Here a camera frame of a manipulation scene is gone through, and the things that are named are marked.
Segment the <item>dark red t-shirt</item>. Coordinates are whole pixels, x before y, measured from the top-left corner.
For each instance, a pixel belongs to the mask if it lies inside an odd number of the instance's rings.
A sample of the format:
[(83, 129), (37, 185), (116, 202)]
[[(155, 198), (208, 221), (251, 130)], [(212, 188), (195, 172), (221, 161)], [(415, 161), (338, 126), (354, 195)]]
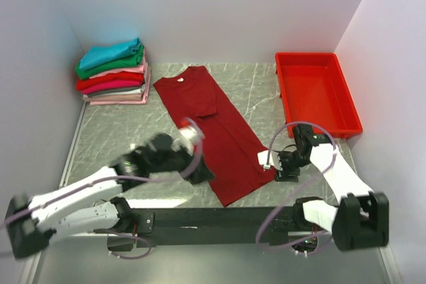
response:
[(175, 125), (189, 117), (204, 133), (204, 159), (215, 175), (210, 187), (223, 206), (273, 181), (275, 171), (258, 162), (266, 147), (206, 67), (188, 67), (175, 77), (162, 77), (154, 87)]

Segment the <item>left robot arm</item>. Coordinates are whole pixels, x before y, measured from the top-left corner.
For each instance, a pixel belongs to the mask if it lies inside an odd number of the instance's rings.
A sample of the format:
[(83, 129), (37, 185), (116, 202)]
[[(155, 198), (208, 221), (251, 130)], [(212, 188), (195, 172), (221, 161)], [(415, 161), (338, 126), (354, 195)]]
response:
[(157, 134), (74, 184), (32, 198), (14, 196), (2, 225), (13, 257), (30, 257), (56, 241), (86, 231), (117, 235), (151, 248), (149, 240), (137, 235), (142, 223), (121, 194), (149, 183), (150, 175), (157, 173), (176, 172), (192, 185), (213, 180), (202, 148), (201, 138)]

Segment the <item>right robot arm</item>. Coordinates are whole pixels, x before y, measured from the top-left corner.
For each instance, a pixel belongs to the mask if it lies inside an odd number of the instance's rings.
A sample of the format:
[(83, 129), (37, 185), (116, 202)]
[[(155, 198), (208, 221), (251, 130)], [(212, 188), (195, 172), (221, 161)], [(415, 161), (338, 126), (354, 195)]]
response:
[(291, 122), (296, 149), (272, 152), (276, 180), (297, 180), (301, 168), (315, 166), (331, 188), (337, 206), (318, 197), (296, 200), (292, 223), (300, 230), (318, 226), (333, 236), (340, 251), (385, 247), (389, 243), (389, 200), (383, 192), (374, 192), (355, 173), (341, 155), (334, 139), (325, 130), (314, 132), (317, 125)]

